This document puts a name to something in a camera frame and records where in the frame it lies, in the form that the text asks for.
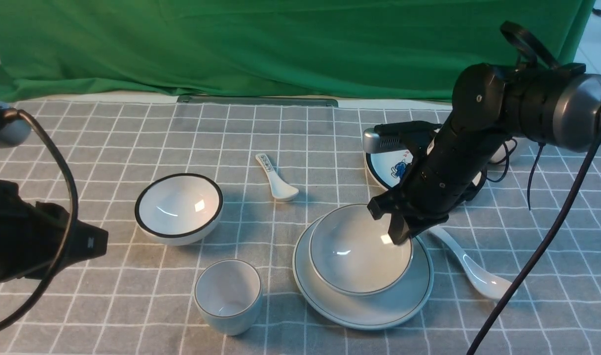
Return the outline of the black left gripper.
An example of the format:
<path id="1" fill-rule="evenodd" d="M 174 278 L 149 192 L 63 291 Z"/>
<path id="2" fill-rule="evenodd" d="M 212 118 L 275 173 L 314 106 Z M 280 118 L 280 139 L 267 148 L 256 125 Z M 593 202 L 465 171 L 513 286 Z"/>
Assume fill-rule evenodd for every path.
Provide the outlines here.
<path id="1" fill-rule="evenodd" d="M 70 214 L 57 204 L 32 205 L 19 197 L 19 185 L 0 180 L 0 283 L 43 280 L 61 245 Z M 109 232 L 79 221 L 73 234 L 73 261 L 107 253 Z"/>

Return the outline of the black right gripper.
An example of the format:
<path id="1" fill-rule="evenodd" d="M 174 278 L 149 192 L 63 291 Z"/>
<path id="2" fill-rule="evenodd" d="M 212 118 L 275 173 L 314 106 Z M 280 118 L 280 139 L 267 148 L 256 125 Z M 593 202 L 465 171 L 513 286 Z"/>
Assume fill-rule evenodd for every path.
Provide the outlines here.
<path id="1" fill-rule="evenodd" d="M 427 147 L 413 154 L 397 186 L 367 205 L 374 220 L 390 214 L 388 235 L 393 245 L 403 245 L 412 230 L 426 230 L 444 224 L 463 200 L 463 193 L 487 166 L 510 134 L 498 126 L 483 130 L 456 130 L 450 121 Z"/>

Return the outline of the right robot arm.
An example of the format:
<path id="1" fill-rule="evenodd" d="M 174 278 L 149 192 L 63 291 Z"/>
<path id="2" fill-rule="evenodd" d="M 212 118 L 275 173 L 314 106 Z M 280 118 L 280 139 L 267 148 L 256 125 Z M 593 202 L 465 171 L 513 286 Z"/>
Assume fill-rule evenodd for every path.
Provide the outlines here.
<path id="1" fill-rule="evenodd" d="M 550 70 L 466 68 L 444 124 L 408 121 L 365 130 L 366 153 L 408 150 L 413 156 L 398 184 L 370 200 L 371 215 L 390 215 L 395 245 L 447 222 L 455 207 L 477 195 L 484 184 L 477 175 L 487 177 L 492 156 L 514 137 L 587 152 L 601 141 L 601 75 L 575 63 Z"/>

